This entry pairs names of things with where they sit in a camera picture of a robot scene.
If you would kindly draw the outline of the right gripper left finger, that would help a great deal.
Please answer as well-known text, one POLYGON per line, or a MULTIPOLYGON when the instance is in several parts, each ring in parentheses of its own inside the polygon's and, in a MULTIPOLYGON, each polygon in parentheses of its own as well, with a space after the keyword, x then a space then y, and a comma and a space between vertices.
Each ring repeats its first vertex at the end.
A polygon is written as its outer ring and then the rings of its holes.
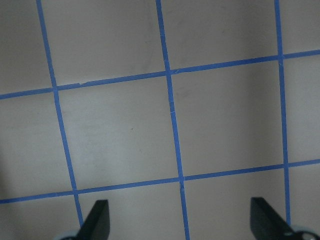
POLYGON ((109 202, 97 200, 77 233, 78 240, 107 240, 110 235, 109 202))

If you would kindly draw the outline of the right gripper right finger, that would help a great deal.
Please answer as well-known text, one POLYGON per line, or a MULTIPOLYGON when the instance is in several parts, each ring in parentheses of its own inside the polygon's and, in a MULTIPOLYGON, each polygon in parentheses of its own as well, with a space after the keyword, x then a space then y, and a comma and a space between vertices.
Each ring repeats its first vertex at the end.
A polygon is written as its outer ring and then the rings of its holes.
POLYGON ((250 230, 256 240, 296 240, 295 231, 263 197, 250 200, 250 230))

